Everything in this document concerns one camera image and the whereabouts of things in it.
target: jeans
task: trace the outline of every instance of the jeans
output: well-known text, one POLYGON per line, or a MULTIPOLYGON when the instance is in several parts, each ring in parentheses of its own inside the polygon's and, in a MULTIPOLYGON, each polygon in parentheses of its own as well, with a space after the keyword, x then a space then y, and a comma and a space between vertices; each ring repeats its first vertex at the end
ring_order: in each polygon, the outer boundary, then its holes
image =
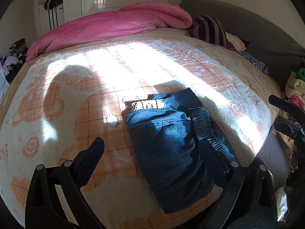
POLYGON ((156 94, 153 99, 164 99, 166 108, 131 112, 128 129, 144 178, 164 212, 173 213, 204 198, 213 188, 214 180, 198 151, 200 137, 230 161, 236 157, 191 89, 156 94), (196 131, 193 123, 199 125, 196 131))

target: white drawer unit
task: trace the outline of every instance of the white drawer unit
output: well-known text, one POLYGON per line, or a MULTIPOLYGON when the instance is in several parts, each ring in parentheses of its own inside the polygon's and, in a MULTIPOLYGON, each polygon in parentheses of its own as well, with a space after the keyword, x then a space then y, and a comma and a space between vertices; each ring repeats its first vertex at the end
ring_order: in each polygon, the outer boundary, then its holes
POLYGON ((4 94, 7 92, 8 88, 9 88, 9 83, 6 81, 3 69, 0 66, 0 103, 4 97, 4 94))

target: green towel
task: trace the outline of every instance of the green towel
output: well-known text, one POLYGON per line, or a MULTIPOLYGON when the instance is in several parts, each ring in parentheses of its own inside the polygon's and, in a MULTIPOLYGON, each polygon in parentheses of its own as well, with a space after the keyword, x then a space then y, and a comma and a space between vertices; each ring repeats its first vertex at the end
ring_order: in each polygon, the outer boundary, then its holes
POLYGON ((301 79, 305 82, 305 69, 304 68, 300 68, 299 71, 296 73, 295 77, 297 79, 301 79))

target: bedspread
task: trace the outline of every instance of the bedspread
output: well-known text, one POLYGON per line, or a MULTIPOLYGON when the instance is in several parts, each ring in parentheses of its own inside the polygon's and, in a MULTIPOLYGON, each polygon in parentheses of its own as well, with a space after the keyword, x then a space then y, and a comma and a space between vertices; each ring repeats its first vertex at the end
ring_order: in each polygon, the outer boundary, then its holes
POLYGON ((27 60, 69 46, 153 31, 159 27, 185 30, 191 16, 169 3, 141 2, 119 11, 99 12, 67 22, 40 36, 29 48, 27 60))
POLYGON ((189 208, 165 214, 143 179, 125 117, 131 102, 155 93, 190 87, 240 163, 251 163, 278 113, 267 102, 279 96, 276 84, 237 53, 184 34, 157 29, 25 64, 0 104, 0 194, 22 225, 35 166, 73 159, 97 136, 105 153, 81 192, 108 229, 170 229, 215 202, 222 192, 217 186, 189 208))

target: metal screw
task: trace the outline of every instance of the metal screw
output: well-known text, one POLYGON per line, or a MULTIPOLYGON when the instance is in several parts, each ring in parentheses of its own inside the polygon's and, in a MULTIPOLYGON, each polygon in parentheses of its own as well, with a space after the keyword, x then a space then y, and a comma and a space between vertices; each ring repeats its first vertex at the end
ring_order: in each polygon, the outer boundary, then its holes
POLYGON ((236 161, 232 161, 232 162, 231 162, 231 165, 232 165, 233 167, 237 168, 237 167, 239 166, 239 163, 236 162, 236 161))
POLYGON ((36 166, 36 170, 42 170, 42 168, 43 168, 42 164, 39 164, 39 165, 36 166))
POLYGON ((262 170, 262 171, 266 171, 267 170, 267 167, 265 166, 265 165, 260 165, 260 169, 262 170))
POLYGON ((64 166, 69 167, 69 166, 72 165, 72 161, 71 160, 67 160, 63 164, 64 164, 64 166))

